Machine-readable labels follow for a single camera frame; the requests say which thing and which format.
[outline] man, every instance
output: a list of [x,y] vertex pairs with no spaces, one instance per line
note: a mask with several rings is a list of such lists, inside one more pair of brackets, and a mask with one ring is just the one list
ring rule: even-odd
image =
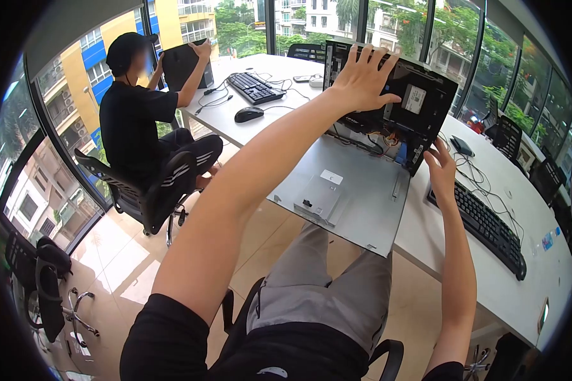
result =
[[[306,224],[255,295],[239,351],[207,369],[209,326],[239,254],[246,221],[341,116],[400,102],[379,96],[398,57],[358,47],[334,85],[246,144],[212,180],[163,259],[121,355],[130,380],[360,380],[387,316],[392,258],[364,252],[326,274],[327,233]],[[462,380],[476,307],[476,278],[454,198],[456,165],[437,140],[424,153],[445,225],[443,320],[424,379]]]
[[102,99],[99,111],[102,142],[106,159],[115,170],[125,175],[140,188],[148,189],[159,168],[178,150],[187,150],[197,158],[196,187],[205,188],[218,166],[213,164],[222,152],[222,140],[210,135],[193,140],[187,129],[177,129],[158,138],[155,121],[171,122],[178,107],[191,102],[199,86],[204,68],[210,59],[210,42],[199,46],[189,44],[199,56],[193,73],[179,91],[155,91],[163,73],[162,60],[147,87],[136,85],[145,72],[149,37],[130,32],[117,37],[110,45],[106,64],[112,70],[114,82]]

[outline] hand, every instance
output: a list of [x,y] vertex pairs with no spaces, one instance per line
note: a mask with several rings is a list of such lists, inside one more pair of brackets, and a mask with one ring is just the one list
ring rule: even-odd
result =
[[379,62],[388,50],[379,48],[372,52],[372,48],[372,45],[366,45],[356,61],[358,45],[352,46],[345,67],[330,87],[333,92],[340,93],[338,98],[345,101],[347,113],[376,110],[387,103],[401,101],[401,98],[395,94],[379,95],[399,56],[392,54],[378,70]]
[[159,61],[157,62],[157,69],[155,71],[163,72],[163,56],[164,55],[165,55],[165,52],[161,52],[161,54],[159,54]]
[[199,60],[206,62],[210,59],[210,53],[212,53],[212,45],[210,45],[210,39],[206,38],[206,42],[201,45],[195,45],[189,42],[188,45],[195,51],[195,54],[199,56]]
[[434,141],[434,146],[438,149],[429,148],[424,152],[424,160],[430,168],[430,183],[437,198],[437,203],[442,211],[445,208],[456,205],[454,197],[454,186],[456,181],[456,162],[453,160],[441,138]]

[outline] black cap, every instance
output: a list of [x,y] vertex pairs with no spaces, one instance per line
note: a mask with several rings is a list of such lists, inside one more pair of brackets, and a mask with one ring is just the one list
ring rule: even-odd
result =
[[143,36],[136,32],[124,33],[117,37],[106,55],[106,64],[112,70],[112,75],[115,77],[124,75],[132,64],[133,55],[144,50],[148,42],[157,42],[158,38],[156,34]]

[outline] white sticker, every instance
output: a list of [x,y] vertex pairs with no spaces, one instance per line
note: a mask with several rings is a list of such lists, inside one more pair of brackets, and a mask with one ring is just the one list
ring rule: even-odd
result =
[[341,176],[339,176],[336,173],[330,172],[329,170],[324,170],[324,172],[322,172],[320,177],[323,179],[327,179],[328,181],[332,181],[337,185],[341,184],[341,181],[343,180]]
[[405,110],[419,115],[421,104],[424,103],[424,98],[426,97],[426,90],[409,84],[407,93],[409,97],[405,95],[405,97],[407,97],[407,102],[404,105]]

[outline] black computer tower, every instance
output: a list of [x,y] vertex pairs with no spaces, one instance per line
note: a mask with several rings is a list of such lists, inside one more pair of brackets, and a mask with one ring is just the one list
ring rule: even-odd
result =
[[[194,44],[200,45],[205,41],[206,39],[204,38],[203,40],[195,41]],[[184,83],[193,73],[199,61],[199,57],[188,44],[165,50],[163,54],[165,81],[171,91],[180,91]],[[213,83],[212,65],[208,61],[198,88],[208,88],[212,86]]]
[[[353,41],[345,39],[326,42],[324,90],[333,84],[345,66],[352,44]],[[362,48],[358,47],[358,56]],[[380,65],[389,57],[386,54]],[[422,153],[437,138],[457,90],[456,82],[432,71],[428,65],[400,57],[381,95],[393,93],[403,101],[377,110],[352,112],[338,122],[354,132],[378,132],[383,137],[392,137],[397,146],[390,147],[391,157],[413,176],[423,160]]]

